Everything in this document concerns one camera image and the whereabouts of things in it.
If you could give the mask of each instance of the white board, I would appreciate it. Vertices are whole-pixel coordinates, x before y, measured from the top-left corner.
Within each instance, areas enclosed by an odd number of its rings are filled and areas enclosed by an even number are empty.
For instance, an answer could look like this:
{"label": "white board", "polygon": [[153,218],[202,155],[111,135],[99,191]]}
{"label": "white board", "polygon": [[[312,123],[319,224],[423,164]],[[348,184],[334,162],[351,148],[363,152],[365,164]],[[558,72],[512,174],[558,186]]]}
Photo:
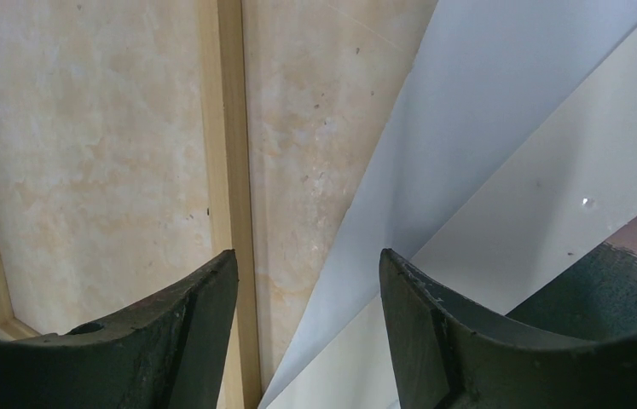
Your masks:
{"label": "white board", "polygon": [[266,407],[637,25],[637,1],[441,0]]}
{"label": "white board", "polygon": [[[504,314],[636,216],[637,29],[412,262],[434,279]],[[358,315],[347,329],[385,331],[365,326],[384,325],[378,309],[369,312]],[[373,354],[364,355],[365,360],[390,367],[383,339],[372,338],[373,345],[351,342],[359,337],[339,334],[331,348],[289,385],[287,390],[304,391],[301,400],[292,402],[294,407],[330,394],[343,378],[321,371],[346,356],[368,350]],[[372,374],[379,379],[392,376],[390,370],[382,376]],[[310,389],[302,386],[307,380],[314,380]],[[331,407],[370,406],[353,406],[345,400]]]}

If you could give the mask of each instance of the white paper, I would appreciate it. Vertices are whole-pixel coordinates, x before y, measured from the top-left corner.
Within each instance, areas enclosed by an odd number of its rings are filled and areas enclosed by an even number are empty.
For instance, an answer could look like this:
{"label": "white paper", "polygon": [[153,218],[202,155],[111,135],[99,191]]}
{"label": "white paper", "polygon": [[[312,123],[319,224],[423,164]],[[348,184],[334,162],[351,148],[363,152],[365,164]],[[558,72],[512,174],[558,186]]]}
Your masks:
{"label": "white paper", "polygon": [[[455,290],[504,314],[636,216],[637,30],[412,262],[439,282],[448,281]],[[378,302],[376,297],[369,305]],[[377,308],[364,309],[287,387],[286,391],[304,390],[301,399],[292,402],[296,406],[276,405],[276,400],[270,408],[301,407],[339,388],[336,383],[346,379],[326,368],[345,356],[360,353],[376,368],[390,366],[387,342],[378,335],[385,331],[381,315]],[[373,336],[366,340],[366,334]],[[371,374],[379,384],[392,376],[390,368]],[[361,405],[362,393],[358,390],[357,396],[331,407],[376,407]]]}
{"label": "white paper", "polygon": [[266,407],[637,25],[637,1],[442,0]]}

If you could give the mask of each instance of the paint speck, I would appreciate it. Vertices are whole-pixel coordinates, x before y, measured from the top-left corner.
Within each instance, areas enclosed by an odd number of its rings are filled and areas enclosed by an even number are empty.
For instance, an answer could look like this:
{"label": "paint speck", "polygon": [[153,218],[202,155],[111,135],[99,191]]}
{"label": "paint speck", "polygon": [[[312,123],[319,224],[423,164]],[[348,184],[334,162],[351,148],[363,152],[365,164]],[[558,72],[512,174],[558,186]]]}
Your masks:
{"label": "paint speck", "polygon": [[592,210],[596,206],[596,202],[592,198],[584,198],[582,199],[582,207],[584,210]]}

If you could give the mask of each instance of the marbled surface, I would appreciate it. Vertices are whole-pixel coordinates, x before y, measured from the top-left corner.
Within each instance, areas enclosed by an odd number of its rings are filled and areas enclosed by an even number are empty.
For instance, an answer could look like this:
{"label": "marbled surface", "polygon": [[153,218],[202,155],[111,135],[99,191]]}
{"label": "marbled surface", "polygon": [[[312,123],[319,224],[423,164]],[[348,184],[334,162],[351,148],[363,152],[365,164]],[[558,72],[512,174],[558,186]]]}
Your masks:
{"label": "marbled surface", "polygon": [[42,333],[211,254],[194,2],[0,1],[0,250]]}
{"label": "marbled surface", "polygon": [[263,386],[281,361],[436,0],[246,0]]}

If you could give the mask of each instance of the hole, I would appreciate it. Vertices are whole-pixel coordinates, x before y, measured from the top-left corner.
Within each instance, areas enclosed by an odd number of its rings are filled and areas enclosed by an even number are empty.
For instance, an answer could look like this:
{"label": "hole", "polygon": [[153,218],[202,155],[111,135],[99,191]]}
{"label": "hole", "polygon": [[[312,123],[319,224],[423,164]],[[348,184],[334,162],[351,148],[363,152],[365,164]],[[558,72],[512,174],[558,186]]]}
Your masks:
{"label": "hole", "polygon": [[92,332],[97,332],[103,329],[105,326],[100,324],[99,322],[88,322],[87,324],[82,324],[77,328],[69,331],[67,335],[82,335],[82,334],[90,334]]}

